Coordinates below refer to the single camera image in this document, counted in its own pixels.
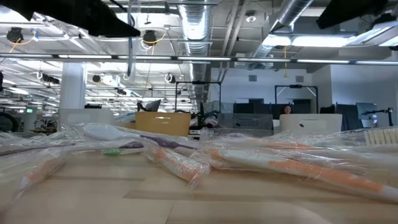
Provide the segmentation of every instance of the ceiling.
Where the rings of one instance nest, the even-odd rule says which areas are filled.
[[[220,56],[223,48],[224,38],[227,32],[227,24],[230,19],[233,8],[233,0],[218,1],[218,5],[213,6],[211,10],[211,30],[210,55]],[[243,21],[238,33],[238,40],[233,45],[232,55],[237,53],[248,54],[256,50],[257,46],[263,41],[262,28],[267,15],[271,15],[280,8],[281,0],[275,1],[250,1],[247,5],[247,10],[255,11],[256,20],[254,22]],[[319,16],[322,10],[330,1],[315,0],[310,8],[304,12],[304,16]],[[180,18],[176,15],[165,14],[133,14],[136,19],[136,27],[142,32],[145,30],[155,30],[158,39],[164,37],[153,48],[145,50],[141,45],[141,39],[135,40],[137,55],[185,55],[183,32],[181,28]],[[118,13],[117,16],[126,21],[127,14]],[[28,22],[23,17],[18,16],[16,12],[9,12],[8,14],[0,14],[0,24],[4,22]],[[85,31],[77,27],[55,21],[51,18],[46,18],[43,15],[36,15],[31,21],[38,26],[25,28],[22,33],[24,35],[24,42],[28,42],[33,38],[33,31],[37,34],[37,41],[34,39],[28,44],[16,45],[6,39],[6,34],[10,29],[9,26],[0,26],[0,52],[14,52],[14,53],[35,53],[35,54],[113,54],[126,55],[128,52],[127,39],[106,39],[102,37],[90,37]],[[391,51],[387,47],[359,47],[359,48],[329,48],[329,47],[294,47],[288,46],[286,49],[275,48],[271,52],[274,57],[288,58],[356,58],[356,59],[384,59],[391,55]],[[87,96],[118,96],[115,90],[95,90],[96,86],[106,86],[104,83],[94,83],[92,78],[94,75],[114,75],[120,76],[122,86],[145,88],[147,90],[136,90],[131,93],[132,96],[145,97],[174,97],[174,84],[167,83],[165,76],[172,74],[177,81],[189,80],[189,64],[176,63],[136,63],[136,74],[128,80],[123,79],[126,73],[126,63],[87,63],[88,69],[88,83]],[[274,64],[272,69],[284,68],[284,64]],[[318,66],[311,64],[289,64],[291,69],[307,69],[308,72],[313,72],[319,69]],[[62,81],[62,62],[41,62],[41,61],[27,61],[27,60],[13,60],[10,58],[4,59],[0,63],[0,69],[4,73],[4,79],[15,83],[16,85],[24,86],[49,86],[50,84],[43,82],[37,78],[38,72],[45,73]],[[3,98],[18,98],[22,97],[24,100],[4,100],[0,102],[2,106],[24,106],[27,100],[31,99],[37,101],[49,100],[56,106],[49,106],[44,108],[44,113],[49,111],[56,111],[58,105],[54,98],[59,98],[59,85],[50,85],[51,88],[25,89],[30,92],[30,96],[18,95],[10,91],[3,92]],[[150,88],[163,89],[162,91],[152,91]],[[185,86],[188,90],[192,89],[190,85]],[[43,98],[43,95],[51,96],[51,98]],[[181,97],[188,97],[188,91],[182,91]],[[136,109],[136,102],[130,101],[128,106],[124,103],[110,103],[106,98],[102,101],[95,100],[97,103],[102,103],[103,107],[109,107],[115,111],[134,111]],[[191,102],[180,102],[184,110],[189,110],[192,107]],[[166,111],[174,110],[169,104],[163,105]]]

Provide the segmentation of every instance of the wall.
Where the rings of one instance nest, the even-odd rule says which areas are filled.
[[[333,104],[331,94],[331,66],[325,66],[313,73],[312,82],[313,85],[318,86],[319,108],[331,106]]]
[[[380,110],[393,107],[393,123],[398,124],[398,67],[332,65],[333,102],[375,103]],[[388,126],[387,114],[378,114],[379,126]]]
[[[212,79],[218,77],[218,69],[211,70]],[[304,76],[304,83],[301,85],[312,85],[312,74],[306,70],[288,70],[288,78],[284,78],[285,71],[279,70],[253,70],[229,69],[222,84],[221,101],[223,103],[242,102],[247,98],[263,98],[265,103],[275,103],[275,85],[294,85],[295,76]],[[249,75],[257,75],[257,82],[249,82]],[[210,100],[218,100],[218,86],[210,88]],[[286,88],[279,96],[278,103],[288,103],[292,99],[313,99],[315,98],[306,88]]]

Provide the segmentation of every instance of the person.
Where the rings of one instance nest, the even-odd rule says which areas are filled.
[[[293,109],[290,105],[286,105],[281,109],[280,114],[292,114],[293,113]]]

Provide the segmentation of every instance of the desk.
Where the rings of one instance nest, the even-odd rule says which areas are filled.
[[[213,171],[187,183],[141,155],[71,155],[4,216],[3,224],[397,223],[398,205],[283,174]]]

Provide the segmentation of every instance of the table surface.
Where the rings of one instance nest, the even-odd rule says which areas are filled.
[[[398,205],[284,174],[212,171],[192,192],[142,155],[71,155],[3,224],[398,223]]]

